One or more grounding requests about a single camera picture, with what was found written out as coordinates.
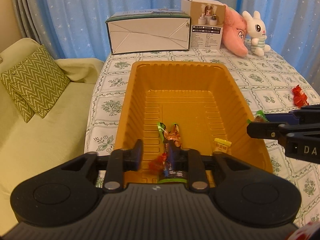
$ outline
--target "sofa backrest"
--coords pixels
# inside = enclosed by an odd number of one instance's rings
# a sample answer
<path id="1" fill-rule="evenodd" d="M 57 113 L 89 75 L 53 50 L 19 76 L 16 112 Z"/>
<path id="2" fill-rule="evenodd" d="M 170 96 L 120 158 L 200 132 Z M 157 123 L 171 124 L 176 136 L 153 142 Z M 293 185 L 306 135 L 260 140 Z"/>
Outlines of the sofa backrest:
<path id="1" fill-rule="evenodd" d="M 7 71 L 17 63 L 21 62 L 40 45 L 30 38 L 23 38 L 12 44 L 9 48 L 0 53 L 0 73 Z M 0 147 L 10 134 L 10 129 L 18 119 L 23 119 L 13 100 L 0 82 Z"/>

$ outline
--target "wall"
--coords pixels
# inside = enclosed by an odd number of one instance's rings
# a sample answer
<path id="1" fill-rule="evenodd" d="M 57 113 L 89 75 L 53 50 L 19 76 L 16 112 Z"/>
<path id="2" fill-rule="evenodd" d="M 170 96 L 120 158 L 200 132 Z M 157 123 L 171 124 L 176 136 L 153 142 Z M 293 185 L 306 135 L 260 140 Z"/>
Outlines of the wall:
<path id="1" fill-rule="evenodd" d="M 0 0 L 0 52 L 21 38 L 12 0 Z"/>

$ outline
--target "stuffed animal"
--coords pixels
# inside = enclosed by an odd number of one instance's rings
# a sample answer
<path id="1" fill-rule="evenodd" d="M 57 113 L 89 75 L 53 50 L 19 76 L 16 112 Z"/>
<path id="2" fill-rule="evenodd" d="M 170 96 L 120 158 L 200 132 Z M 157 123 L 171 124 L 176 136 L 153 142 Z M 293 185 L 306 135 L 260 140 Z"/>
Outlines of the stuffed animal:
<path id="1" fill-rule="evenodd" d="M 248 49 L 244 45 L 247 35 L 247 23 L 244 18 L 235 10 L 226 5 L 224 26 L 222 32 L 222 42 L 224 46 L 240 57 L 248 54 Z"/>
<path id="2" fill-rule="evenodd" d="M 243 18 L 247 22 L 248 34 L 251 37 L 251 51 L 260 57 L 264 56 L 271 47 L 265 43 L 267 39 L 266 26 L 261 20 L 260 13 L 254 11 L 253 18 L 247 11 L 242 13 Z"/>

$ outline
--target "bunny foot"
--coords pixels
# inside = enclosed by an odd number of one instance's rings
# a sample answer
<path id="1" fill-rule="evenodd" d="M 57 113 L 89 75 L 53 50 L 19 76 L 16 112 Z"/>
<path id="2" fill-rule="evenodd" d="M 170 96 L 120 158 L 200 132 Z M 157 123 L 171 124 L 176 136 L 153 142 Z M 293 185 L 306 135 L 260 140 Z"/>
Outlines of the bunny foot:
<path id="1" fill-rule="evenodd" d="M 260 56 L 260 57 L 263 57 L 264 56 L 264 51 L 262 48 L 256 48 L 254 51 L 253 51 L 254 54 Z"/>
<path id="2" fill-rule="evenodd" d="M 264 52 L 268 52 L 268 51 L 270 51 L 270 50 L 271 50 L 270 45 L 266 44 L 266 45 L 264 46 Z"/>

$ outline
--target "green pillow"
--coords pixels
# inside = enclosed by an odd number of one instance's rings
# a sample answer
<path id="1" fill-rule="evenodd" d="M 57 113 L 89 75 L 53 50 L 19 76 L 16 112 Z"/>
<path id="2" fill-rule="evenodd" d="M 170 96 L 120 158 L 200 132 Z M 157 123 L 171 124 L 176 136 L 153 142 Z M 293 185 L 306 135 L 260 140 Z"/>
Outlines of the green pillow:
<path id="1" fill-rule="evenodd" d="M 21 66 L 26 60 L 23 60 L 22 62 L 18 63 L 16 66 Z M 13 72 L 13 69 L 9 69 L 3 73 L 0 74 L 0 80 L 6 90 L 8 91 L 10 97 L 14 101 L 14 104 L 19 109 L 23 120 L 25 122 L 29 122 L 31 117 L 35 114 L 35 111 L 32 110 L 32 108 L 28 105 L 27 101 L 23 99 L 21 95 L 19 95 L 10 84 L 10 74 Z"/>
<path id="2" fill-rule="evenodd" d="M 70 83 L 70 79 L 41 45 L 23 64 L 12 68 L 9 82 L 28 105 L 44 118 Z"/>

